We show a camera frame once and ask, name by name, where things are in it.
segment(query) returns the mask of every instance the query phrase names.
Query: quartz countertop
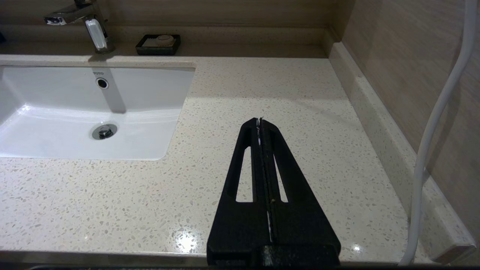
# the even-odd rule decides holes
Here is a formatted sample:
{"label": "quartz countertop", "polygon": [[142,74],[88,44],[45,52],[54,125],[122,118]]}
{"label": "quartz countertop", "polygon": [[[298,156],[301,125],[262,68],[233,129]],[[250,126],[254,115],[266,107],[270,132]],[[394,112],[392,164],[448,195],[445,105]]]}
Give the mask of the quartz countertop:
{"label": "quartz countertop", "polygon": [[[264,117],[335,230],[340,261],[403,256],[407,216],[328,59],[0,55],[0,64],[196,68],[161,160],[1,158],[1,251],[205,256],[240,127]],[[416,262],[429,262],[421,246]]]}

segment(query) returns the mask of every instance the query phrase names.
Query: beige wall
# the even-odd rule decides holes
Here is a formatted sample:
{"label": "beige wall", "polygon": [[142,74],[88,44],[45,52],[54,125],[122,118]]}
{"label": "beige wall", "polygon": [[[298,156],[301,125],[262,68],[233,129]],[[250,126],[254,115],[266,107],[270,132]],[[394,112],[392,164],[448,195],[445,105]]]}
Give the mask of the beige wall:
{"label": "beige wall", "polygon": [[[113,25],[320,27],[336,0],[98,0]],[[73,0],[0,0],[0,24],[44,24]]]}
{"label": "beige wall", "polygon": [[[415,150],[458,56],[463,7],[460,0],[349,0],[333,20]],[[437,128],[428,169],[480,243],[480,19],[474,54]],[[461,263],[479,265],[479,257]]]}

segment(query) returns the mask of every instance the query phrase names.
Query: white sink basin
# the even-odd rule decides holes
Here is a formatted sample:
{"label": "white sink basin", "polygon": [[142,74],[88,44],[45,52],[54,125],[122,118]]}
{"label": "white sink basin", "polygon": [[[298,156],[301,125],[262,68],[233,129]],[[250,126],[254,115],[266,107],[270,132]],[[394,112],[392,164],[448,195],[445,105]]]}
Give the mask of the white sink basin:
{"label": "white sink basin", "polygon": [[[193,68],[0,67],[0,157],[161,159],[193,73]],[[108,88],[97,85],[99,78]],[[116,133],[94,139],[94,130],[105,124],[117,126]]]}

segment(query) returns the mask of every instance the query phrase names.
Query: faucet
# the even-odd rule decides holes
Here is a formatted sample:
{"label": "faucet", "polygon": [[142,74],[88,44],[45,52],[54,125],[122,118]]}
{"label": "faucet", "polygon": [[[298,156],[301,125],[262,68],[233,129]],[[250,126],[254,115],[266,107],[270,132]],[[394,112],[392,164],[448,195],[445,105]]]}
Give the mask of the faucet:
{"label": "faucet", "polygon": [[75,4],[44,17],[48,25],[66,25],[82,19],[95,45],[96,53],[109,53],[115,47],[105,30],[105,20],[96,0],[74,0]]}

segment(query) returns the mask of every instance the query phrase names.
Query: white cable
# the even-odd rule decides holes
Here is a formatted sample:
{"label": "white cable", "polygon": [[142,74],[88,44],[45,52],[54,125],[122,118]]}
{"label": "white cable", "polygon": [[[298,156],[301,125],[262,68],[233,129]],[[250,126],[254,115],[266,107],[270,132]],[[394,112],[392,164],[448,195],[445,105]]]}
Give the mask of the white cable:
{"label": "white cable", "polygon": [[413,173],[413,191],[412,204],[410,215],[410,228],[408,229],[408,243],[407,250],[401,259],[399,266],[408,265],[415,257],[417,250],[417,243],[420,234],[420,217],[421,217],[421,194],[423,187],[423,171],[425,168],[425,161],[427,159],[428,149],[432,141],[433,132],[437,127],[440,116],[442,115],[445,106],[447,105],[453,89],[457,84],[460,76],[467,65],[467,62],[473,51],[473,44],[475,41],[475,19],[477,16],[477,0],[465,0],[465,17],[463,22],[463,38],[460,55],[455,63],[455,66],[450,73],[447,82],[445,83],[440,96],[438,97],[435,106],[433,107],[427,126],[423,132],[423,137],[420,141],[419,150],[417,153],[417,161],[415,162],[415,171]]}

